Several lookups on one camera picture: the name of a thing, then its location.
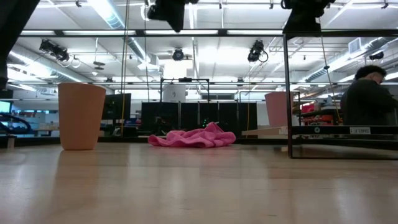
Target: pink cloth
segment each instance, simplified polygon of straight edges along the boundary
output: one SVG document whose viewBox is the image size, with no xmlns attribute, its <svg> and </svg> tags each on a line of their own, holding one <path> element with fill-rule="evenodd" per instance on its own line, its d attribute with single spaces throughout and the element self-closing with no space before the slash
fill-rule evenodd
<svg viewBox="0 0 398 224">
<path fill-rule="evenodd" d="M 148 143 L 153 146 L 164 147 L 221 147 L 234 143 L 236 137 L 231 132 L 224 132 L 216 123 L 212 122 L 205 129 L 192 131 L 171 131 L 166 139 L 149 136 Z"/>
</svg>

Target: label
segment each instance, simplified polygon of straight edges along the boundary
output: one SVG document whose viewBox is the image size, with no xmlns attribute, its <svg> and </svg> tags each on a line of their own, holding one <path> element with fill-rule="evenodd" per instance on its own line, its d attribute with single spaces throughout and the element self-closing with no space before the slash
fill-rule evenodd
<svg viewBox="0 0 398 224">
<path fill-rule="evenodd" d="M 350 134 L 371 134 L 370 127 L 350 127 L 349 128 Z"/>
</svg>

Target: ceiling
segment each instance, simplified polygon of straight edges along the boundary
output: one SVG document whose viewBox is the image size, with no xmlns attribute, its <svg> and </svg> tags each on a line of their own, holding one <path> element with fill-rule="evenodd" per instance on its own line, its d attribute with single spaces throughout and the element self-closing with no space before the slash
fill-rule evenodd
<svg viewBox="0 0 398 224">
<path fill-rule="evenodd" d="M 82 7 L 75 6 L 75 0 L 42 0 L 33 13 L 25 29 L 109 29 L 109 26 L 99 14 L 86 2 L 80 1 Z M 126 1 L 113 0 L 117 11 L 126 18 Z M 131 1 L 129 6 L 129 29 L 170 29 L 166 22 L 145 21 L 141 16 L 141 5 L 144 1 Z M 219 0 L 201 0 L 192 12 L 193 22 L 190 22 L 190 10 L 186 7 L 184 28 L 189 29 L 281 29 L 289 17 L 290 11 L 283 10 L 279 1 L 274 8 L 269 9 L 270 0 L 223 0 L 223 9 L 219 9 Z M 381 9 L 383 0 L 337 0 L 331 8 L 325 9 L 321 18 L 324 29 L 396 29 L 398 27 L 398 1 L 388 1 L 390 6 Z M 129 82 L 146 81 L 146 71 L 140 70 L 137 57 L 130 48 L 126 59 L 126 71 L 122 69 L 123 40 L 121 38 L 99 38 L 96 52 L 96 39 L 91 37 L 20 37 L 17 44 L 42 55 L 39 50 L 42 39 L 65 47 L 71 55 L 79 58 L 81 65 L 78 68 L 69 66 L 67 69 L 83 75 L 94 81 L 103 81 L 107 77 L 118 80 L 122 73 L 126 74 Z M 294 38 L 289 41 L 289 70 L 291 80 L 300 81 L 308 75 L 308 71 L 325 64 L 326 59 L 332 58 L 348 49 L 352 37 L 325 37 L 321 38 Z M 187 55 L 193 55 L 193 40 L 191 37 L 137 37 L 137 42 L 148 52 L 158 56 L 161 65 L 168 63 L 171 53 L 176 48 L 181 48 Z M 247 60 L 249 48 L 255 40 L 262 40 L 269 54 L 266 63 L 249 63 Z M 280 37 L 196 37 L 198 77 L 210 78 L 214 82 L 236 81 L 245 78 L 252 82 L 283 82 L 284 80 L 284 55 L 282 39 Z M 384 61 L 366 61 L 361 57 L 352 63 L 338 68 L 336 77 L 352 75 L 355 70 L 365 63 L 384 63 L 386 60 L 396 58 L 395 45 L 386 50 Z M 49 55 L 43 57 L 56 61 Z M 103 62 L 104 70 L 93 76 L 94 61 Z M 148 73 L 149 81 L 160 80 L 161 72 Z M 187 71 L 188 77 L 194 77 L 191 68 Z M 276 88 L 276 86 L 259 86 L 257 89 Z"/>
</svg>

